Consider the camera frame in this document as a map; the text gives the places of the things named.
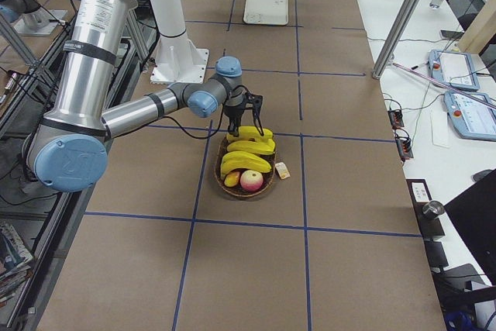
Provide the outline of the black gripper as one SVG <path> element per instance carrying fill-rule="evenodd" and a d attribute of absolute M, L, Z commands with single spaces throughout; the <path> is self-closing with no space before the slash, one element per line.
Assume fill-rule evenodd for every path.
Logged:
<path fill-rule="evenodd" d="M 242 89 L 241 92 L 233 96 L 224 104 L 224 114 L 229 119 L 228 134 L 234 137 L 239 136 L 239 125 L 241 124 L 243 113 L 247 105 L 247 93 Z M 261 119 L 261 106 L 252 104 L 253 125 L 257 133 L 263 138 L 271 138 L 273 133 L 269 129 L 265 129 Z"/>

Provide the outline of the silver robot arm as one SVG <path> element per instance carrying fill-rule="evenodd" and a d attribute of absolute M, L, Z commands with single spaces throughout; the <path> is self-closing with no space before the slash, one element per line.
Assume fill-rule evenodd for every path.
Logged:
<path fill-rule="evenodd" d="M 150 0 L 159 34 L 154 80 L 167 87 L 106 109 L 119 43 L 138 2 L 81 0 L 72 37 L 64 44 L 66 61 L 54 107 L 26 148 L 30 170 L 49 188 L 76 192 L 91 187 L 108 164 L 106 140 L 179 109 L 202 118 L 222 109 L 233 135 L 247 109 L 254 117 L 260 114 L 263 99 L 242 85 L 235 57 L 220 58 L 215 73 L 205 78 L 209 52 L 189 40 L 181 0 Z"/>

